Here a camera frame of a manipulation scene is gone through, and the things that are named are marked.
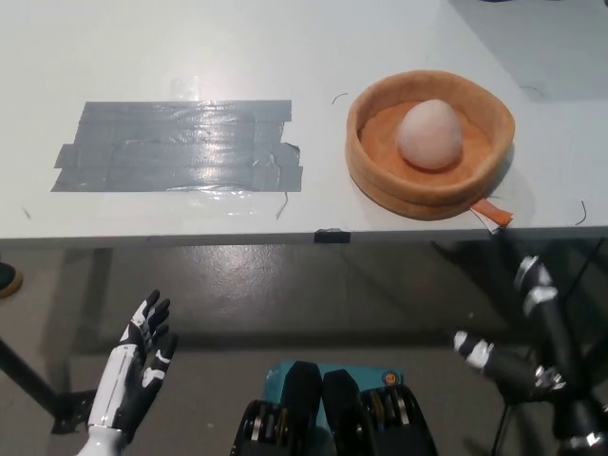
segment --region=white egg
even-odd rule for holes
[[[463,150],[463,129],[446,102],[428,100],[413,107],[397,128],[401,156],[423,169],[436,170],[456,162]]]

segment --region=felt bowl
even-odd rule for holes
[[[417,104],[448,103],[463,127],[461,158],[428,171],[403,160],[399,123]],[[465,210],[492,185],[515,134],[515,121],[494,95],[444,71],[410,71],[368,87],[352,103],[346,157],[352,179],[369,198],[413,219],[445,219]]]

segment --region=white table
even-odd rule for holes
[[[608,9],[601,0],[23,0],[0,15],[0,247],[485,238],[470,213],[422,222],[376,206],[343,157],[354,97],[438,68],[486,87],[517,122],[494,192],[522,236],[608,233]],[[50,193],[86,101],[293,100],[284,141],[302,191]],[[333,98],[343,92],[348,95]],[[587,218],[582,219],[581,201]]]

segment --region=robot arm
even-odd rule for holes
[[[155,290],[133,314],[110,354],[88,419],[88,441],[79,456],[118,456],[133,436],[161,389],[178,343],[164,321],[169,300],[160,304]],[[146,356],[158,344],[143,372]]]

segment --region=concrete floor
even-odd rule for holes
[[[531,248],[566,289],[594,244]],[[569,305],[587,341],[606,328],[607,249]],[[414,243],[6,251],[2,260],[26,282],[0,301],[0,334],[57,390],[95,388],[142,299],[154,288],[171,297],[180,347],[132,455],[229,454],[242,412],[281,358],[398,368],[441,454],[486,454],[502,401],[451,352],[445,331],[525,339],[510,274],[485,244],[467,246],[465,269]],[[503,454],[551,454],[549,417],[543,406],[521,408]],[[51,436],[50,427],[0,376],[0,454],[70,455],[86,439],[83,429]]]

